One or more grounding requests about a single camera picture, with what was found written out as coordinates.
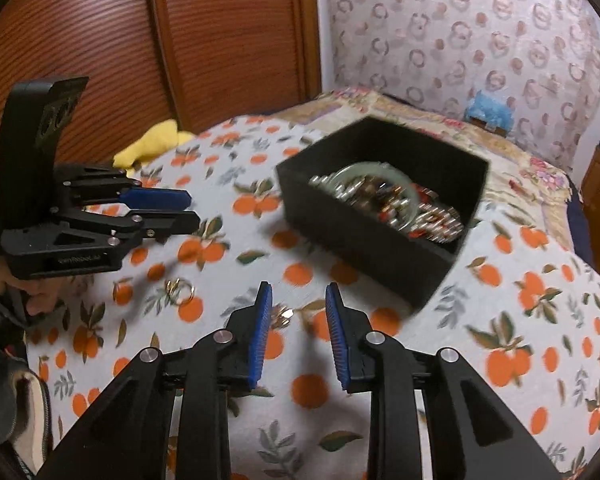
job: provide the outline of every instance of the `metal ring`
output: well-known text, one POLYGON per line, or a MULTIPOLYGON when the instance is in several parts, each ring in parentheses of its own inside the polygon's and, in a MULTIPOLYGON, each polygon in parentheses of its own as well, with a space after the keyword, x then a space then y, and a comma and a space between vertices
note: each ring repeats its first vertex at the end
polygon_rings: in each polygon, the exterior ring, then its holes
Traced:
POLYGON ((181 306, 185 303, 189 303, 193 299, 194 293, 196 291, 193 284, 187 280, 182 278, 176 278, 175 280, 164 280, 164 290, 167 292, 167 297, 169 301, 174 305, 181 306), (180 293, 183 290, 189 289, 189 295, 180 299, 180 293))

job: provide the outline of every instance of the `hand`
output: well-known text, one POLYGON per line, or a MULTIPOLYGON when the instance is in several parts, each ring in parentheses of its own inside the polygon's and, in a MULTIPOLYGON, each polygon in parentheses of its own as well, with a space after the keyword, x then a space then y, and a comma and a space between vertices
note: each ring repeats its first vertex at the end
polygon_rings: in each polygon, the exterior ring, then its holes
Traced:
POLYGON ((19 280, 12 275, 7 262, 0 256, 0 296, 5 293, 7 285, 24 290, 30 295, 26 304, 27 313, 30 316, 42 312, 51 312, 56 306, 58 295, 67 281, 67 278, 19 280))

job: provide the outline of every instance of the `person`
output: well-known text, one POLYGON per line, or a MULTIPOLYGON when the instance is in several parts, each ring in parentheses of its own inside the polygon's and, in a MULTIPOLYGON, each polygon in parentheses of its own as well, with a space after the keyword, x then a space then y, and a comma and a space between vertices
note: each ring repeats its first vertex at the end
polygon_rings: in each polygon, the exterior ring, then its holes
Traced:
POLYGON ((32 423, 39 415, 48 418, 48 393, 29 369, 24 333, 55 309, 68 282, 17 279, 0 256, 0 450, 29 476, 42 466, 50 438, 32 423))

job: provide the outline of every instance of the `blue object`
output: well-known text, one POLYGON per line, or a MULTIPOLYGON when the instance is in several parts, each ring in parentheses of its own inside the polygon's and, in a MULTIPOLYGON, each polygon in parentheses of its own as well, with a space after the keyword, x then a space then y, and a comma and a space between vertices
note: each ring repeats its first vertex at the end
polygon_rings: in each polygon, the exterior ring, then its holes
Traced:
POLYGON ((249 342, 249 387, 253 390, 258 386, 262 377, 262 365, 264 364, 264 349, 267 345, 269 325, 271 323, 271 309, 273 304, 273 291, 271 285, 266 282, 260 284, 260 290, 256 297, 254 307, 257 309, 256 327, 253 337, 249 342))
POLYGON ((496 128, 510 132, 513 128, 513 113, 510 108, 483 94, 482 90, 475 95, 464 111, 464 120, 468 121, 471 118, 487 123, 486 129, 490 132, 494 132, 496 128))
POLYGON ((183 189, 133 187, 120 195, 119 202, 129 209, 184 211, 191 205, 191 196, 183 189))
POLYGON ((333 360, 336 365, 336 375, 342 389, 349 387, 351 373, 349 370, 349 351, 347 350, 347 341, 344 337, 342 321, 336 308, 336 296, 334 294, 333 283, 327 286, 325 294, 325 310, 327 314, 327 325, 329 326, 329 336, 331 338, 331 349, 333 349, 333 360))
POLYGON ((569 185, 571 186, 571 200, 567 202, 567 222, 569 223, 571 239, 573 240, 573 252, 581 257, 585 263, 594 267, 593 250, 589 238, 589 222, 587 221, 587 217, 584 216, 582 203, 578 197, 578 189, 570 178, 569 185))

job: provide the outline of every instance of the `yellow cloth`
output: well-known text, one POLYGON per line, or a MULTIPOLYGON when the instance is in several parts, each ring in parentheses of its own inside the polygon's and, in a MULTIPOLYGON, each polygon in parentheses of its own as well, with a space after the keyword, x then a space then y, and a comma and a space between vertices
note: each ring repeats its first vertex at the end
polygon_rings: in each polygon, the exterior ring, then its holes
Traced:
POLYGON ((174 119, 163 121, 149 128, 136 142, 117 153, 113 157, 113 167, 126 170, 129 174, 135 164, 150 162, 193 137, 189 132, 179 132, 174 119))

